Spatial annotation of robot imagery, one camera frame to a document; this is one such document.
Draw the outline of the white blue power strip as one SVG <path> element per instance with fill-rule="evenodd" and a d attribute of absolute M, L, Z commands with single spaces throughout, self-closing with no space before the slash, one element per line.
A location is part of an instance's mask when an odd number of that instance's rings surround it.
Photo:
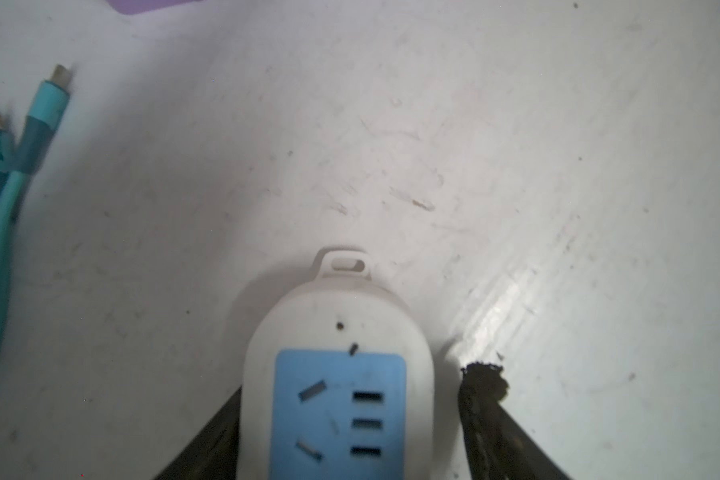
<path fill-rule="evenodd" d="M 240 479 L 427 479 L 435 372 L 409 307 L 370 256 L 331 249 L 284 295 L 244 360 Z"/>

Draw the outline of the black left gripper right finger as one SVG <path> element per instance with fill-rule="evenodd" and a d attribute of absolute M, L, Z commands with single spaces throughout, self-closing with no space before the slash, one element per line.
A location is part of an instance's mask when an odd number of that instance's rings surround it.
<path fill-rule="evenodd" d="M 509 390 L 503 368 L 475 362 L 461 372 L 458 410 L 471 477 L 567 480 L 569 476 L 501 406 Z"/>

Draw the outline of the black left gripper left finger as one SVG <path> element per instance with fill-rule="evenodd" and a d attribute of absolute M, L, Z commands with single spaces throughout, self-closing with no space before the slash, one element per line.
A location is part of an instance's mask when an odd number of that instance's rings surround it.
<path fill-rule="evenodd" d="M 240 441 L 239 388 L 156 480 L 234 480 Z"/>

